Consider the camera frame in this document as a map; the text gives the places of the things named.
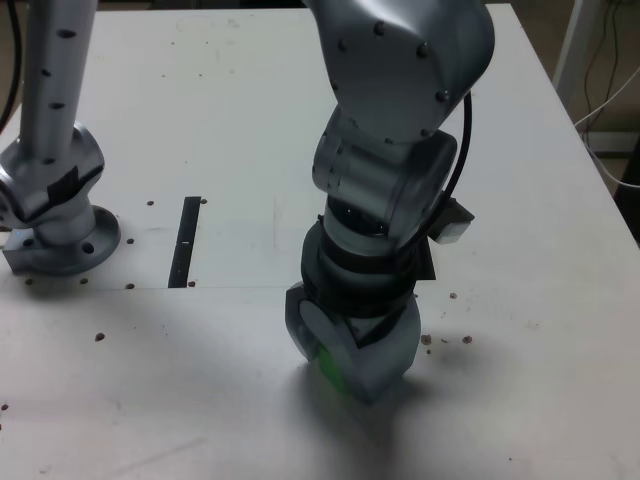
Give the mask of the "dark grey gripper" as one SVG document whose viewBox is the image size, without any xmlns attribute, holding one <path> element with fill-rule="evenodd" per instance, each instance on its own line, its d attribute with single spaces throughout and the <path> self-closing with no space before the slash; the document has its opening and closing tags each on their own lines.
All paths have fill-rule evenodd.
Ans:
<svg viewBox="0 0 640 480">
<path fill-rule="evenodd" d="M 396 312 L 367 318 L 328 314 L 306 299 L 303 283 L 287 290 L 287 331 L 339 392 L 372 403 L 413 364 L 421 336 L 415 299 Z"/>
</svg>

